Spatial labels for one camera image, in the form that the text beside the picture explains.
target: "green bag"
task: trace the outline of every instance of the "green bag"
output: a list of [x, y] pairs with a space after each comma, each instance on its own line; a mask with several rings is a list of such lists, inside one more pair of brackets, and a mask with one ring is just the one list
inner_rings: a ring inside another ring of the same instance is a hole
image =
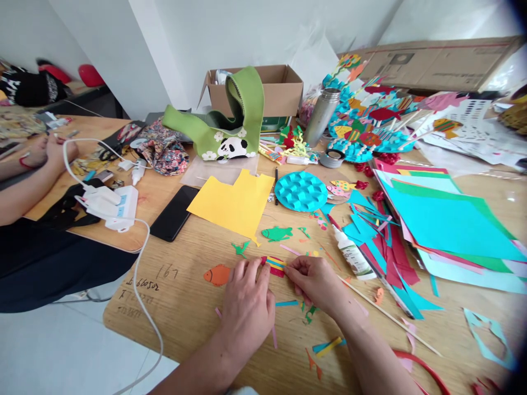
[[203, 160], [226, 161], [253, 157], [258, 152], [264, 119], [264, 86], [256, 69], [246, 67], [227, 77], [227, 99], [234, 119], [219, 111], [206, 115], [166, 107], [163, 126], [186, 134]]

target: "floor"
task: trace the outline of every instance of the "floor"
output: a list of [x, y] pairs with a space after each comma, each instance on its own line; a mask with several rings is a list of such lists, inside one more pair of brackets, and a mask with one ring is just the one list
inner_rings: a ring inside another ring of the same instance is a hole
[[[90, 294], [109, 297], [124, 277]], [[106, 329], [106, 304], [55, 304], [26, 313], [0, 314], [0, 392], [111, 395], [143, 375], [159, 354]], [[163, 357], [127, 394], [147, 394], [177, 365]]]

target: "panda print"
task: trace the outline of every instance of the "panda print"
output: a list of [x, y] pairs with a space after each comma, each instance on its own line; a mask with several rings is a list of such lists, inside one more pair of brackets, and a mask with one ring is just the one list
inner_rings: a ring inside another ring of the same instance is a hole
[[237, 159], [247, 156], [247, 140], [229, 137], [221, 140], [217, 160]]

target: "cardboard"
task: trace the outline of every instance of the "cardboard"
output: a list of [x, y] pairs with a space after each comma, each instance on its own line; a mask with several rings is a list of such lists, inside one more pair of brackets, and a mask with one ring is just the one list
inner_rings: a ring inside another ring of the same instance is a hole
[[360, 78], [386, 76], [383, 84], [437, 91], [482, 91], [523, 44], [521, 36], [412, 41], [354, 51], [368, 60]]
[[[235, 73], [242, 68], [224, 69]], [[263, 123], [270, 124], [269, 118], [289, 118], [296, 116], [304, 83], [295, 71], [288, 65], [257, 66], [256, 71], [263, 83], [265, 107], [263, 108]], [[210, 103], [213, 110], [218, 110], [226, 116], [232, 116], [231, 107], [225, 94], [225, 85], [216, 85], [216, 70], [209, 70], [205, 76], [201, 97], [205, 87], [209, 89]]]

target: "water bottle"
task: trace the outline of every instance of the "water bottle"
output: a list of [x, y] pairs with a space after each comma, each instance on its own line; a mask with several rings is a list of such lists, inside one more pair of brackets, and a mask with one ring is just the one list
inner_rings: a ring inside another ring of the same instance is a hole
[[304, 141], [311, 148], [314, 148], [318, 144], [322, 133], [328, 127], [329, 120], [339, 103], [339, 89], [326, 88], [322, 91], [313, 109], [313, 114], [311, 115], [309, 125], [307, 125], [306, 132], [304, 133]]

